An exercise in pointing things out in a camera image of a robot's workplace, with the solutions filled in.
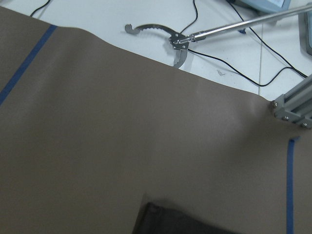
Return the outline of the brown t-shirt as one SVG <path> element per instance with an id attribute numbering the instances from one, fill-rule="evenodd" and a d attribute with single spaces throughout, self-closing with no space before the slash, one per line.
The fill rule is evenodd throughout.
<path id="1" fill-rule="evenodd" d="M 147 203 L 137 216 L 134 234 L 233 234 L 175 209 Z"/>

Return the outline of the metal rod with white hook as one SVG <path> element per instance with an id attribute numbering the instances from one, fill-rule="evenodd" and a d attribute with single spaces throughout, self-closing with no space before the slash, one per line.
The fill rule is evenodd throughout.
<path id="1" fill-rule="evenodd" d="M 197 42 L 200 40 L 206 39 L 206 37 L 211 35 L 222 34 L 230 31 L 235 31 L 238 29 L 248 28 L 254 25 L 258 25 L 264 22 L 276 21 L 286 17 L 291 17 L 295 15 L 299 15 L 301 13 L 306 13 L 312 9 L 310 4 L 293 8 L 287 11 L 278 12 L 274 14 L 268 14 L 264 16 L 260 16 L 257 18 L 236 22 L 233 24 L 227 24 L 220 27 L 216 27 L 213 29 L 203 30 L 199 32 L 195 32 L 189 35 L 184 35 L 179 33 L 167 26 L 160 24 L 144 24 L 137 26 L 135 28 L 132 27 L 131 24 L 125 25 L 124 29 L 128 34 L 137 35 L 143 30 L 147 29 L 159 29 L 170 35 L 169 42 L 172 45 L 172 48 L 176 50 L 176 58 L 174 60 L 173 67 L 180 68 L 187 58 L 187 50 L 189 48 L 190 42 Z"/>

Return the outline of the teach pendant near person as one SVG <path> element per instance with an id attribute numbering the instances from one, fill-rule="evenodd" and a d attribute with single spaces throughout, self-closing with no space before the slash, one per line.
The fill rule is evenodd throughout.
<path id="1" fill-rule="evenodd" d="M 312 56 L 312 12 L 301 13 L 298 16 L 300 48 Z"/>

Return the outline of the aluminium frame post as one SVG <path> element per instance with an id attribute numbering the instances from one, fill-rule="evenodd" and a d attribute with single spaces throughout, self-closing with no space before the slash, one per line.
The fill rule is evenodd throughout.
<path id="1" fill-rule="evenodd" d="M 311 129 L 312 77 L 308 76 L 287 93 L 271 101 L 269 108 L 275 118 Z"/>

